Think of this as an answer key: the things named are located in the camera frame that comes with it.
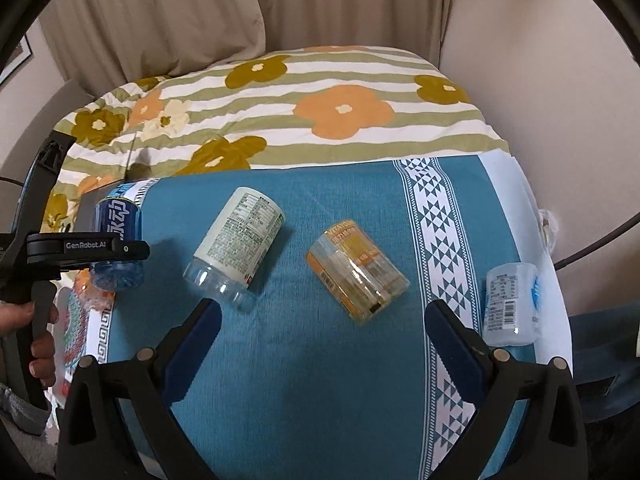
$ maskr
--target barcode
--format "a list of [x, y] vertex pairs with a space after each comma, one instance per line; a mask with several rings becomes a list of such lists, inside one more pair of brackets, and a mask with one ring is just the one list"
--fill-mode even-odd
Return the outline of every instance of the barcode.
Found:
[[487, 306], [488, 312], [486, 317], [486, 329], [487, 330], [501, 330], [502, 329], [502, 304], [491, 303]]
[[334, 280], [329, 278], [329, 276], [327, 275], [326, 272], [324, 272], [324, 270], [320, 273], [320, 278], [322, 279], [322, 281], [330, 291], [334, 290], [335, 288]]
[[515, 325], [515, 317], [516, 317], [516, 302], [515, 301], [505, 301], [504, 302], [504, 317], [502, 321], [502, 326], [507, 325]]

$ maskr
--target clear plastic bottle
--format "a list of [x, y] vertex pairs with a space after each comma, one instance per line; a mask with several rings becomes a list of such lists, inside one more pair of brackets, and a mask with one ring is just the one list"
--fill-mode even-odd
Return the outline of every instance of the clear plastic bottle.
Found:
[[540, 335], [538, 269], [533, 264], [505, 264], [486, 276], [482, 338], [489, 346], [524, 346]]
[[[94, 228], [97, 232], [117, 233], [120, 240], [142, 240], [142, 212], [131, 200], [107, 197], [95, 206]], [[143, 263], [95, 262], [90, 266], [91, 283], [100, 290], [120, 292], [142, 284]]]
[[409, 287], [409, 281], [351, 219], [329, 227], [311, 245], [306, 262], [360, 325]]
[[193, 254], [184, 279], [220, 304], [251, 307], [254, 298], [247, 288], [283, 223], [282, 210], [273, 200], [239, 187]]

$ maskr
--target black cable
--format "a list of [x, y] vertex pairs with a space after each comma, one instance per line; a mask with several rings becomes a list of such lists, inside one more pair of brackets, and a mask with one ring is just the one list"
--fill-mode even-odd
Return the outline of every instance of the black cable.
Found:
[[11, 184], [15, 184], [16, 186], [24, 187], [24, 183], [23, 182], [20, 182], [19, 180], [14, 180], [14, 179], [9, 178], [7, 176], [0, 176], [0, 180], [2, 180], [4, 182], [9, 182]]
[[597, 242], [594, 242], [590, 246], [585, 247], [584, 249], [578, 251], [575, 254], [572, 254], [571, 256], [565, 258], [564, 260], [560, 260], [558, 263], [554, 265], [554, 269], [555, 270], [564, 269], [567, 265], [577, 262], [581, 258], [584, 258], [585, 256], [588, 256], [594, 251], [597, 251], [599, 248], [604, 247], [609, 242], [612, 242], [613, 240], [618, 238], [620, 235], [623, 235], [624, 233], [629, 231], [629, 229], [631, 229], [632, 227], [635, 227], [638, 224], [640, 224], [640, 212], [636, 213], [629, 220], [627, 220], [617, 229], [614, 229], [608, 235], [603, 236]]

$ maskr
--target picture frame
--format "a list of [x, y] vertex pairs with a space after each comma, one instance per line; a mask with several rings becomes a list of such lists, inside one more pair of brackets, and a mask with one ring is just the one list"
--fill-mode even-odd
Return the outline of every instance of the picture frame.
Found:
[[9, 61], [0, 73], [0, 86], [14, 74], [21, 65], [31, 57], [31, 47], [26, 36], [23, 36], [20, 43], [9, 57]]

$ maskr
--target bottle bottom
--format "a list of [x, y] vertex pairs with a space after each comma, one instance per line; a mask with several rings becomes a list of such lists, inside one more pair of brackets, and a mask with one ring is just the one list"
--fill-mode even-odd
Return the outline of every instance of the bottle bottom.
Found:
[[494, 348], [501, 346], [526, 346], [535, 343], [538, 335], [537, 327], [532, 324], [526, 331], [523, 331], [522, 327], [520, 327], [517, 332], [515, 329], [484, 330], [482, 332], [482, 339], [488, 346]]
[[91, 283], [100, 290], [121, 292], [144, 282], [142, 262], [96, 262], [90, 266]]
[[254, 295], [242, 283], [225, 276], [215, 267], [199, 258], [194, 258], [182, 274], [185, 280], [199, 286], [212, 300], [220, 305], [229, 305], [239, 310], [250, 310], [255, 304]]

